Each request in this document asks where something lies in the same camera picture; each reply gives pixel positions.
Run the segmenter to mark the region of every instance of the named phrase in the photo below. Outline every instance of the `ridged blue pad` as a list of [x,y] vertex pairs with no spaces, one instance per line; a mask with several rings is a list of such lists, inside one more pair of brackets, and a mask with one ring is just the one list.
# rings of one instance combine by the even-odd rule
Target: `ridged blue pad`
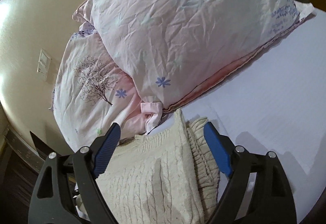
[[93,174],[95,179],[102,173],[105,172],[110,159],[115,151],[115,148],[118,145],[120,140],[121,129],[119,125],[116,125],[112,131],[110,132],[109,136],[105,135],[107,139],[103,142],[100,150],[97,152],[95,159],[94,159],[94,170]]
[[215,132],[214,126],[210,122],[204,126],[204,138],[213,154],[219,170],[230,177],[233,173],[230,155],[223,147],[218,134]]

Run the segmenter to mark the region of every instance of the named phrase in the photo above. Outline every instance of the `cable knit pattern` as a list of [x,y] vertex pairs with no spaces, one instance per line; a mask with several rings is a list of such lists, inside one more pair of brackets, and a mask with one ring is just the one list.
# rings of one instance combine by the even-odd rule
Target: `cable knit pattern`
[[118,146],[97,185],[119,223],[204,223],[216,205],[219,171],[201,118]]

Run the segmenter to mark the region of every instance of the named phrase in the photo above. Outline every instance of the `white switch plate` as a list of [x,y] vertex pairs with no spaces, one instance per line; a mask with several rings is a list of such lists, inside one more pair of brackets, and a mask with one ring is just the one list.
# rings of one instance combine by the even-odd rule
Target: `white switch plate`
[[39,63],[37,65],[37,73],[42,80],[46,81],[48,76],[48,69],[50,67],[51,57],[44,49],[41,49],[39,56]]

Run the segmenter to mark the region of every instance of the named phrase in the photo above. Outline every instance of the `white bed sheet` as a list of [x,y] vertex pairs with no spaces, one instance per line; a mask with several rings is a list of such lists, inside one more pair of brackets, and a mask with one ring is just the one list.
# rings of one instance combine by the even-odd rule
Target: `white bed sheet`
[[[277,153],[293,191],[298,223],[326,186],[326,13],[314,13],[183,107],[186,120],[207,116],[235,145],[263,155]],[[151,134],[172,122],[168,118]],[[223,177],[219,197],[226,183]]]

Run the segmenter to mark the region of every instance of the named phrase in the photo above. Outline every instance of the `blue gripper pad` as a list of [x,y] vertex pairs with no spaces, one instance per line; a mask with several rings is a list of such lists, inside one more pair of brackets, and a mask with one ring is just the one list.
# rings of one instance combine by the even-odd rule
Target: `blue gripper pad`
[[110,159],[115,151],[115,148],[118,145],[120,140],[121,129],[118,124],[110,128],[106,133],[106,140],[103,142],[101,148],[98,150],[95,158],[94,158],[94,170],[93,174],[95,179],[99,177],[100,174],[104,173]]
[[219,170],[230,177],[233,173],[231,166],[233,143],[227,136],[220,135],[211,122],[204,125],[204,138]]

